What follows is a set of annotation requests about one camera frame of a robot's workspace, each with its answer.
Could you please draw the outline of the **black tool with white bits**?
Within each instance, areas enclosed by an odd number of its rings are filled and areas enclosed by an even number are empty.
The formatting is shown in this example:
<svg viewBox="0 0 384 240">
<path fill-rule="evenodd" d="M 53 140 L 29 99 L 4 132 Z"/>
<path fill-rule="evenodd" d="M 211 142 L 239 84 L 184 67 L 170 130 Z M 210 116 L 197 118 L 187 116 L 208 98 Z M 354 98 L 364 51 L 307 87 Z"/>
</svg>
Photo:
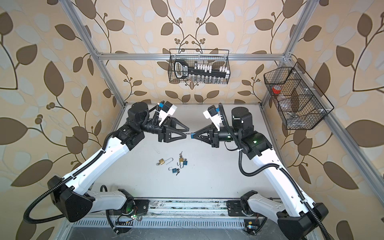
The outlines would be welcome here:
<svg viewBox="0 0 384 240">
<path fill-rule="evenodd" d="M 175 60 L 173 65 L 173 71 L 178 79 L 197 78 L 200 79 L 229 79 L 231 72 L 228 68 L 214 69 L 212 65 L 202 65 L 198 63 L 189 64 L 184 60 Z"/>
</svg>

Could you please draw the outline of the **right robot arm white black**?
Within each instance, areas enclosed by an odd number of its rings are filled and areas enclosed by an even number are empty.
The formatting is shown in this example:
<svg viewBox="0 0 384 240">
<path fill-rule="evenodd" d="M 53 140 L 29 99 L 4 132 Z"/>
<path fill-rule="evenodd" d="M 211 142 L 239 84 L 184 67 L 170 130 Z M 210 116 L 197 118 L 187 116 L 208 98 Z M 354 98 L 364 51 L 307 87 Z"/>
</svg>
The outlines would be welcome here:
<svg viewBox="0 0 384 240">
<path fill-rule="evenodd" d="M 279 205 L 257 191 L 249 191 L 240 201 L 244 215 L 263 215 L 275 222 L 289 240 L 301 240 L 316 228 L 320 228 L 326 240 L 331 239 L 322 223 L 329 213 L 327 207 L 316 203 L 297 184 L 273 145 L 262 133 L 255 131 L 253 116 L 247 108 L 236 107 L 227 116 L 223 104 L 219 104 L 208 107 L 203 114 L 212 124 L 192 133 L 191 138 L 213 148 L 218 148 L 221 142 L 234 142 L 241 174 L 246 177 L 264 174 L 282 201 Z"/>
</svg>

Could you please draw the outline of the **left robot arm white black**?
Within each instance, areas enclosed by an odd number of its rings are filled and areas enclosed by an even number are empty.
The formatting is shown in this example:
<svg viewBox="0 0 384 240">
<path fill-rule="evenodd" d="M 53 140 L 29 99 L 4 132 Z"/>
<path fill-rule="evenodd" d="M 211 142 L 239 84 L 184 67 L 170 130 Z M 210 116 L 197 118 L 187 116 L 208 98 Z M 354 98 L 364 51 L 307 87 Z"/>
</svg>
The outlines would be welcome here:
<svg viewBox="0 0 384 240">
<path fill-rule="evenodd" d="M 49 180 L 49 189 L 27 207 L 23 220 L 28 224 L 42 224 L 66 218 L 74 223 L 89 213 L 126 208 L 133 197 L 124 189 L 95 193 L 90 187 L 120 157 L 135 148 L 145 133 L 158 135 L 159 142 L 164 143 L 185 139 L 189 128 L 173 117 L 176 110 L 177 106 L 170 102 L 160 102 L 152 109 L 147 103 L 134 103 L 128 109 L 126 123 L 106 136 L 98 152 L 64 177 L 54 176 Z M 33 219 L 32 210 L 46 197 L 51 197 L 61 214 Z"/>
</svg>

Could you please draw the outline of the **long-shackle brass padlock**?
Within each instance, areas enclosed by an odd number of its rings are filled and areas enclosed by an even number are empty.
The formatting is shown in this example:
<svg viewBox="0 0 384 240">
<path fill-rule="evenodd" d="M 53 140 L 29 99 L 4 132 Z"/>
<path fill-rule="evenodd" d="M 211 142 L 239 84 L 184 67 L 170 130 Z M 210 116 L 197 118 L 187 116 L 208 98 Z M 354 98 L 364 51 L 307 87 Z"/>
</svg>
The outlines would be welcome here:
<svg viewBox="0 0 384 240">
<path fill-rule="evenodd" d="M 168 159 L 160 159 L 157 163 L 156 163 L 156 165 L 157 166 L 160 166 L 160 165 L 164 165 L 164 164 L 169 164 L 169 163 L 171 163 L 172 161 L 174 160 L 174 158 L 168 158 Z"/>
</svg>

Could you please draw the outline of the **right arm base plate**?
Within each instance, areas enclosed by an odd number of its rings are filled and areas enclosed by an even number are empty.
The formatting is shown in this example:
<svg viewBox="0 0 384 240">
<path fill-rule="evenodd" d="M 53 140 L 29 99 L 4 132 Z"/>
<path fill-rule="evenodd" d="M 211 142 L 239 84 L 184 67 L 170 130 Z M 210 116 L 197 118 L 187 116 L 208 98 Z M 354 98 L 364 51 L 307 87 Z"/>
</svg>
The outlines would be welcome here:
<svg viewBox="0 0 384 240">
<path fill-rule="evenodd" d="M 226 201 L 229 217 L 246 217 L 240 200 L 228 200 Z"/>
</svg>

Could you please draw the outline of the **brass padlock with keys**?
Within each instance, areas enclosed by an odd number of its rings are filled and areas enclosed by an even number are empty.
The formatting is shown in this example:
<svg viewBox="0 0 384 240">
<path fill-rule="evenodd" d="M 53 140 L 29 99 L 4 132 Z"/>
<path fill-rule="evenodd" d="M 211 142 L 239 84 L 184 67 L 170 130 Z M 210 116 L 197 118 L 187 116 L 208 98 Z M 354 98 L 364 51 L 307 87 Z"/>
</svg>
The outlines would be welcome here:
<svg viewBox="0 0 384 240">
<path fill-rule="evenodd" d="M 185 159 L 183 158 L 182 153 L 183 153 L 183 152 L 181 152 L 181 153 L 179 154 L 179 160 L 178 160 L 178 162 L 177 162 L 177 165 L 178 165 L 178 166 L 183 166 L 183 165 L 184 165 L 184 161 L 185 161 Z"/>
</svg>

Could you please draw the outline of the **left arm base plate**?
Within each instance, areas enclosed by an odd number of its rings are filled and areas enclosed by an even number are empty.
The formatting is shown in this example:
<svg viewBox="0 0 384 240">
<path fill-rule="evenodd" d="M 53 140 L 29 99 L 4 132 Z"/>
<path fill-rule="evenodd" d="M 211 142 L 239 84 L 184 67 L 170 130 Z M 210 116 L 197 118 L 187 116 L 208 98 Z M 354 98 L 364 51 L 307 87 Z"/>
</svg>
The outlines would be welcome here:
<svg viewBox="0 0 384 240">
<path fill-rule="evenodd" d="M 146 215 L 149 210 L 150 200 L 148 199 L 133 199 L 128 200 L 121 209 L 109 210 L 112 216 L 133 216 L 133 215 Z"/>
</svg>

